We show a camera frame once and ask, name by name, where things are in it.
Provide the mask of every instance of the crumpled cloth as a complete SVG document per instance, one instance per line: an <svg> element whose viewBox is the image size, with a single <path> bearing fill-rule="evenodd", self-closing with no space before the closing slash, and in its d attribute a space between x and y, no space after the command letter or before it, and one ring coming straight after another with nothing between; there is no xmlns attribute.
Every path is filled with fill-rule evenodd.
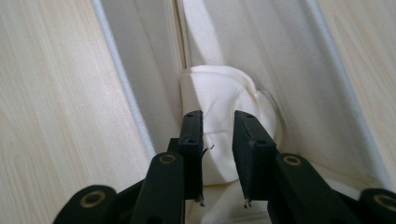
<svg viewBox="0 0 396 224"><path fill-rule="evenodd" d="M211 148L203 157L204 185L235 181L233 113L242 110L256 116L274 138L276 113L271 102L247 74L229 66L201 65L185 70L180 89L183 113L204 113L204 144Z"/></svg>

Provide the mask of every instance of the wooden panel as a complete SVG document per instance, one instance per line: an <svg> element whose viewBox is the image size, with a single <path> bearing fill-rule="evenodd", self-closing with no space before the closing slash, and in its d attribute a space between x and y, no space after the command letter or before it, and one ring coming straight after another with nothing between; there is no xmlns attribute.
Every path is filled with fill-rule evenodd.
<svg viewBox="0 0 396 224"><path fill-rule="evenodd" d="M396 1L319 3L396 190Z"/></svg>
<svg viewBox="0 0 396 224"><path fill-rule="evenodd" d="M50 223L148 160L91 2L1 1L0 223Z"/></svg>

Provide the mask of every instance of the metal screw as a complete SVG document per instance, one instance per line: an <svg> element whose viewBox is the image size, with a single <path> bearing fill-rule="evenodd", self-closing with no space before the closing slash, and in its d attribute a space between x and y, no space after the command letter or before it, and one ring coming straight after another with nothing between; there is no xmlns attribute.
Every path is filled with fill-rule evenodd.
<svg viewBox="0 0 396 224"><path fill-rule="evenodd" d="M96 190L84 195L84 197L81 198L81 201L79 201L79 205L85 208L95 207L96 205L101 203L105 199L105 197L106 194L104 192L102 192L101 190Z"/></svg>

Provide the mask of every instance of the white fabric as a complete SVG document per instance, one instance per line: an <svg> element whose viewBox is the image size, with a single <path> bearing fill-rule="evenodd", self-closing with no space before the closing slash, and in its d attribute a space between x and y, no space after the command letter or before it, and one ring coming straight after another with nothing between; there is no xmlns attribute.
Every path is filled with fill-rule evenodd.
<svg viewBox="0 0 396 224"><path fill-rule="evenodd" d="M93 3L145 150L165 151L169 138L178 136L181 121L177 82L182 60L177 56L174 1ZM178 3L186 63L235 67L258 89L269 91L284 128L281 149L301 154L325 177L353 188L392 189L315 0ZM237 182L232 187L240 190ZM194 204L186 213L189 221L247 223L238 219L244 209L234 201L238 194L233 190L205 190L209 210Z"/></svg>
<svg viewBox="0 0 396 224"><path fill-rule="evenodd" d="M191 64L229 65L274 97L282 150L356 189L388 187L356 94L316 1L183 0Z"/></svg>
<svg viewBox="0 0 396 224"><path fill-rule="evenodd" d="M267 202L252 202L244 208L245 199L239 181L204 188L205 207L193 203L186 210L186 222L190 224L271 223Z"/></svg>
<svg viewBox="0 0 396 224"><path fill-rule="evenodd" d="M276 114L267 97L251 78L228 66L203 65L183 72L180 78L183 113L202 110L204 143L213 147L203 157L204 184L238 179L233 161L233 112L242 110L257 117L274 138Z"/></svg>

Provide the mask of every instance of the light wood surface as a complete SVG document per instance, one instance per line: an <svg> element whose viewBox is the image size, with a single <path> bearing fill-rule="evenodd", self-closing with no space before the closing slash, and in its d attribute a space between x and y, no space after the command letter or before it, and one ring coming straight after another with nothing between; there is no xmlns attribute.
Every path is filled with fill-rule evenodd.
<svg viewBox="0 0 396 224"><path fill-rule="evenodd" d="M396 3L319 2L396 171ZM50 223L78 190L124 189L148 164L92 3L0 1L0 223Z"/></svg>
<svg viewBox="0 0 396 224"><path fill-rule="evenodd" d="M91 1L0 1L0 223L51 223L148 160Z"/></svg>
<svg viewBox="0 0 396 224"><path fill-rule="evenodd" d="M396 188L396 1L319 0Z"/></svg>

